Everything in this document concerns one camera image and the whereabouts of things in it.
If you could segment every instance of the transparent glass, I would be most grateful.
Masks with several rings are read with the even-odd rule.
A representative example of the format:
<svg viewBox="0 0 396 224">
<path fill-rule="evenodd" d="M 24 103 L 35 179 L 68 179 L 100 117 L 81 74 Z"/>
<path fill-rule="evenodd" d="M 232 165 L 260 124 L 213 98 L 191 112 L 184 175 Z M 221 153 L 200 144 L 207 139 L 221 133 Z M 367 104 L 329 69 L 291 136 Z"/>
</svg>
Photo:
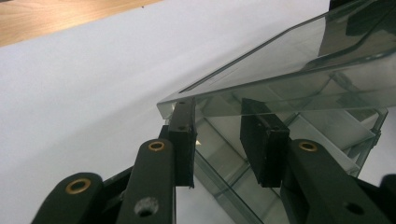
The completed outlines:
<svg viewBox="0 0 396 224">
<path fill-rule="evenodd" d="M 395 1 L 355 1 L 290 28 L 158 103 L 196 100 L 195 174 L 236 223 L 288 223 L 279 189 L 259 186 L 241 117 L 276 114 L 358 176 L 396 105 Z M 246 110 L 249 99 L 255 109 Z"/>
<path fill-rule="evenodd" d="M 357 1 L 265 42 L 158 103 L 195 97 L 205 117 L 244 115 L 243 98 L 263 102 L 256 113 L 380 108 L 396 105 L 396 21 L 393 1 Z"/>
</svg>

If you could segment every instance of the brass insert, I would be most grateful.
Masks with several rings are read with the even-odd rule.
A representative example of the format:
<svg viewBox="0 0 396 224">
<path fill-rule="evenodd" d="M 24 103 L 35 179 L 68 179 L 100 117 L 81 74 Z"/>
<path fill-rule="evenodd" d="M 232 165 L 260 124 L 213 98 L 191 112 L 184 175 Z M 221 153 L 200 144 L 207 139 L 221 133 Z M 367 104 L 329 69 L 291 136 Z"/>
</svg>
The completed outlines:
<svg viewBox="0 0 396 224">
<path fill-rule="evenodd" d="M 91 185 L 91 180 L 87 178 L 80 178 L 70 182 L 66 187 L 66 193 L 78 194 L 85 191 Z"/>
<path fill-rule="evenodd" d="M 301 142 L 299 145 L 300 149 L 305 150 L 305 151 L 318 151 L 317 145 L 310 143 L 310 142 Z"/>
<path fill-rule="evenodd" d="M 148 145 L 148 149 L 152 151 L 161 151 L 165 148 L 165 144 L 163 142 L 152 142 Z"/>
</svg>

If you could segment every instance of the wooden surface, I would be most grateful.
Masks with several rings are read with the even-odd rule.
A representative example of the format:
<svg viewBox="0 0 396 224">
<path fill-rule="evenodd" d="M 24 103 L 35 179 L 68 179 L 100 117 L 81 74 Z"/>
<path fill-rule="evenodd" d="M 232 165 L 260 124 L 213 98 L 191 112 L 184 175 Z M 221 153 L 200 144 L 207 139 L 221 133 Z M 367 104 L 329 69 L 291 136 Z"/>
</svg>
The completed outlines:
<svg viewBox="0 0 396 224">
<path fill-rule="evenodd" d="M 0 47 L 161 0 L 0 1 Z"/>
</svg>

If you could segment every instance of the white surface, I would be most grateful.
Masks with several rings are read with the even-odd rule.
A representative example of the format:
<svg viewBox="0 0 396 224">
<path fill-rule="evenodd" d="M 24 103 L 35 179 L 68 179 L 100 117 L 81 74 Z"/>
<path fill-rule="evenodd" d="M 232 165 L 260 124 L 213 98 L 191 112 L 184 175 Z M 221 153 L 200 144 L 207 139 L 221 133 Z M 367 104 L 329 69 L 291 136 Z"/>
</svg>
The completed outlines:
<svg viewBox="0 0 396 224">
<path fill-rule="evenodd" d="M 0 48 L 0 222 L 30 222 L 71 174 L 132 165 L 158 101 L 327 7 L 165 0 Z M 199 183 L 177 193 L 178 223 L 231 223 Z"/>
<path fill-rule="evenodd" d="M 384 175 L 396 174 L 396 107 L 388 111 L 378 144 L 371 150 L 359 175 L 360 179 L 376 186 Z"/>
</svg>

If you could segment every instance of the screw hole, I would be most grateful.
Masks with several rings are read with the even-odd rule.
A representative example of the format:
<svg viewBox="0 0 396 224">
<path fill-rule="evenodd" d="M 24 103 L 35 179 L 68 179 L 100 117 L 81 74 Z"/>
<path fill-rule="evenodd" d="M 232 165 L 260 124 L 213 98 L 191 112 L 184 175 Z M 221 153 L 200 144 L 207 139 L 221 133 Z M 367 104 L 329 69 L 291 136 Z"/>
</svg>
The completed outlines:
<svg viewBox="0 0 396 224">
<path fill-rule="evenodd" d="M 148 145 L 148 149 L 152 151 L 160 151 L 165 148 L 165 144 L 163 142 L 152 142 Z"/>
<path fill-rule="evenodd" d="M 305 150 L 305 151 L 317 151 L 318 148 L 315 144 L 312 144 L 310 142 L 301 142 L 299 144 L 300 149 Z"/>
<path fill-rule="evenodd" d="M 357 204 L 355 203 L 345 203 L 344 207 L 346 208 L 346 210 L 348 210 L 349 212 L 356 214 L 356 215 L 363 215 L 364 214 L 364 210 Z"/>
<path fill-rule="evenodd" d="M 140 211 L 138 214 L 140 217 L 149 217 L 152 215 L 152 212 L 149 210 Z"/>
<path fill-rule="evenodd" d="M 91 185 L 91 180 L 87 178 L 80 178 L 70 182 L 66 186 L 66 193 L 68 194 L 78 194 L 85 191 Z"/>
<path fill-rule="evenodd" d="M 150 217 L 158 212 L 159 204 L 156 198 L 147 197 L 136 203 L 134 212 L 140 217 Z"/>
</svg>

